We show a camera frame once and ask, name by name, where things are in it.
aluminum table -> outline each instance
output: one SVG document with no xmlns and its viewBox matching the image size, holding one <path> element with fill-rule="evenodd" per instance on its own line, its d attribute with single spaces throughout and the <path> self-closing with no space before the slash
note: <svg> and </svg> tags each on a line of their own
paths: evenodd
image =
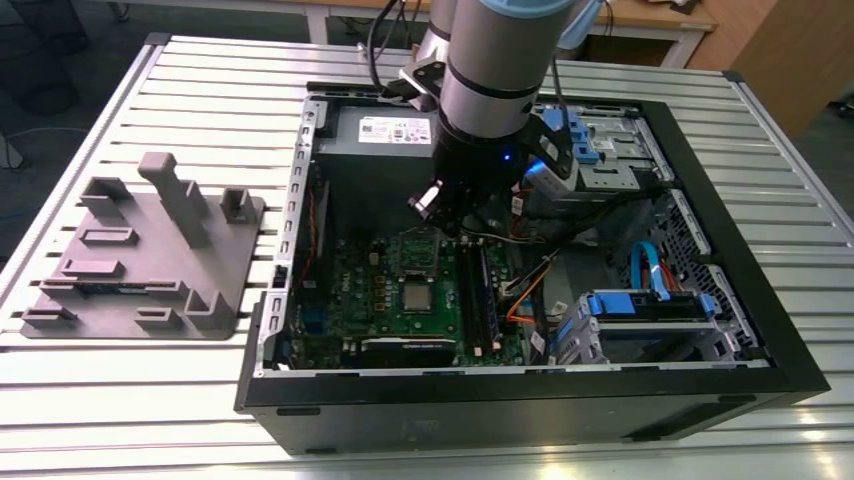
<svg viewBox="0 0 854 480">
<path fill-rule="evenodd" d="M 366 67 L 351 47 L 150 40 L 0 274 L 0 476 L 851 477 L 851 222 L 743 84 L 715 72 L 581 63 L 560 65 L 570 94 L 670 104 L 833 391 L 677 442 L 290 458 L 232 411 L 248 312 L 271 275 L 306 82 L 367 83 Z M 380 75 L 407 59 L 387 51 Z M 21 311 L 85 213 L 87 180 L 151 188 L 136 173 L 150 150 L 175 154 L 179 177 L 203 193 L 239 185 L 267 202 L 238 333 L 222 342 L 29 340 Z"/>
</svg>

white table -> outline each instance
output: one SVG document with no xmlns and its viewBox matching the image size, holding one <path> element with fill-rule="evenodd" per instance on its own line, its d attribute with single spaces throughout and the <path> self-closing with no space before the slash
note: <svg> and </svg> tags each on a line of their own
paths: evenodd
<svg viewBox="0 0 854 480">
<path fill-rule="evenodd" d="M 116 2 L 111 0 L 96 1 L 108 2 L 111 5 L 116 4 Z M 320 5 L 316 3 L 300 2 L 299 0 L 127 0 L 121 3 L 218 8 L 271 13 L 295 13 L 306 16 L 306 21 L 308 22 L 310 42 L 318 45 L 327 45 L 330 43 L 327 28 L 327 19 L 330 17 L 374 19 L 379 14 L 379 9 L 376 8 Z M 123 10 L 120 8 L 113 8 L 113 13 L 116 15 L 119 15 L 121 11 Z M 416 21 L 427 22 L 428 20 L 430 12 L 422 12 Z M 679 29 L 615 25 L 611 35 L 615 37 L 667 40 L 673 42 L 661 66 L 666 68 L 685 68 L 689 60 L 691 59 L 691 55 L 694 54 L 694 50 L 697 50 L 699 42 L 703 39 L 703 35 L 714 28 L 711 25 L 691 23 L 690 17 L 686 17 L 686 20 L 686 23 L 683 23 L 682 28 Z M 605 26 L 595 25 L 591 30 L 591 34 L 603 35 Z"/>
</svg>

green circuit board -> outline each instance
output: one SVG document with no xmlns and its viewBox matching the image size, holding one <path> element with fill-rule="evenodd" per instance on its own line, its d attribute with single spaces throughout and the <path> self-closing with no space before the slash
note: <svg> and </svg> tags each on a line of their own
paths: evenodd
<svg viewBox="0 0 854 480">
<path fill-rule="evenodd" d="M 340 350 L 356 337 L 440 337 L 456 342 L 455 365 L 523 363 L 520 333 L 504 334 L 492 354 L 475 356 L 466 348 L 455 249 L 456 243 L 427 227 L 371 242 L 338 243 L 331 301 L 324 314 L 312 318 L 323 327 L 300 342 L 311 367 L 342 368 Z M 499 242 L 490 245 L 487 258 L 498 286 L 511 275 Z"/>
</svg>

cable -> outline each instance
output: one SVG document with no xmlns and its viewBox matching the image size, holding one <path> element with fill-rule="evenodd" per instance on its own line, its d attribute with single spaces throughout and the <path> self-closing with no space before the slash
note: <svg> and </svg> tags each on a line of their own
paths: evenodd
<svg viewBox="0 0 854 480">
<path fill-rule="evenodd" d="M 379 47 L 379 52 L 376 53 L 376 56 L 374 57 L 374 60 L 379 60 L 379 58 L 383 56 L 383 53 L 386 52 L 386 47 L 388 46 L 388 41 L 391 40 L 391 36 L 395 33 L 395 30 L 398 28 L 398 22 L 400 20 L 406 20 L 404 15 L 404 11 L 403 11 L 403 3 L 400 3 L 400 11 L 398 12 L 398 15 L 395 16 L 394 21 L 391 22 L 391 28 L 388 29 L 388 33 L 386 33 L 386 38 L 383 39 L 383 44 Z"/>
<path fill-rule="evenodd" d="M 460 230 L 463 232 L 466 232 L 468 235 L 474 235 L 476 237 L 487 237 L 487 238 L 494 238 L 495 240 L 500 240 L 502 242 L 507 242 L 507 243 L 515 243 L 519 245 L 530 245 L 531 243 L 538 243 L 535 241 L 535 239 L 528 239 L 528 240 L 516 240 L 514 238 L 507 238 L 507 237 L 502 237 L 500 235 L 495 235 L 492 233 L 486 233 L 486 232 L 475 232 L 474 230 L 467 229 L 466 227 L 460 228 Z"/>
<path fill-rule="evenodd" d="M 374 19 L 374 23 L 371 24 L 371 29 L 368 30 L 368 44 L 367 44 L 368 74 L 371 75 L 371 83 L 374 84 L 374 87 L 376 88 L 376 90 L 380 92 L 383 90 L 383 84 L 379 81 L 379 73 L 376 73 L 376 57 L 374 56 L 374 39 L 376 38 L 376 30 L 379 28 L 379 24 L 383 23 L 383 20 L 386 20 L 386 17 L 388 16 L 388 12 L 394 8 L 395 3 L 398 3 L 398 0 L 388 0 L 388 3 L 386 3 L 383 10 L 379 12 L 379 15 L 376 15 L 376 18 Z"/>
<path fill-rule="evenodd" d="M 410 45 L 412 45 L 412 32 L 410 31 L 410 22 L 406 20 L 406 0 L 400 0 L 400 21 L 403 23 L 403 33 L 406 34 L 403 47 L 408 49 Z"/>
<path fill-rule="evenodd" d="M 310 227 L 310 235 L 311 235 L 311 249 L 308 250 L 308 260 L 306 260 L 306 267 L 303 268 L 303 273 L 299 276 L 298 287 L 302 288 L 303 282 L 306 281 L 306 275 L 308 275 L 308 269 L 311 268 L 311 262 L 315 258 L 315 249 L 318 248 L 318 232 L 315 227 L 315 192 L 308 189 L 308 227 Z"/>
<path fill-rule="evenodd" d="M 415 2 L 415 11 L 412 12 L 412 18 L 410 19 L 410 22 L 412 22 L 412 25 L 415 25 L 415 19 L 418 19 L 418 14 L 422 11 L 422 2 L 423 0 L 418 0 Z"/>
<path fill-rule="evenodd" d="M 551 57 L 551 76 L 555 82 L 555 95 L 558 97 L 558 103 L 560 104 L 560 110 L 563 113 L 563 128 L 566 130 L 566 139 L 570 144 L 572 143 L 572 137 L 570 133 L 570 107 L 566 105 L 566 99 L 563 98 L 563 90 L 560 88 L 560 76 L 558 75 L 558 57 Z"/>
<path fill-rule="evenodd" d="M 522 295 L 519 296 L 519 299 L 516 300 L 516 303 L 514 303 L 512 307 L 510 307 L 510 310 L 507 310 L 507 321 L 508 322 L 514 321 L 512 318 L 515 317 L 515 313 L 516 313 L 516 310 L 519 309 L 519 305 L 522 305 L 522 302 L 524 301 L 527 296 L 531 294 L 531 291 L 534 290 L 534 288 L 536 287 L 539 282 L 546 277 L 546 274 L 548 273 L 550 269 L 551 269 L 551 265 L 546 268 L 546 270 L 543 270 L 543 273 L 540 273 L 539 276 L 536 277 L 536 279 L 531 282 L 531 284 L 528 285 L 528 288 L 526 288 L 524 292 L 522 292 Z"/>
<path fill-rule="evenodd" d="M 575 220 L 572 228 L 570 228 L 568 231 L 562 233 L 554 240 L 551 240 L 550 244 L 554 245 L 551 253 L 543 256 L 543 259 L 539 262 L 539 264 L 531 269 L 531 271 L 526 275 L 518 277 L 515 280 L 510 282 L 510 284 L 506 287 L 506 290 L 512 290 L 526 280 L 531 279 L 539 273 L 539 271 L 551 264 L 551 261 L 554 260 L 554 258 L 560 253 L 560 250 L 563 249 L 563 244 L 570 242 L 578 236 L 579 233 L 593 228 L 618 207 L 621 207 L 627 203 L 635 202 L 638 200 L 649 200 L 651 198 L 655 198 L 658 195 L 661 195 L 666 191 L 667 191 L 666 187 L 657 186 L 647 190 L 642 190 L 639 192 L 622 193 L 609 198 L 605 202 L 602 202 L 602 206 L 593 212 L 589 212 L 585 215 L 582 215 Z"/>
<path fill-rule="evenodd" d="M 609 0 L 605 0 L 605 8 L 607 9 L 607 12 L 609 12 L 609 19 L 605 25 L 605 36 L 613 37 L 614 36 L 614 7 L 611 7 L 611 2 Z"/>
</svg>

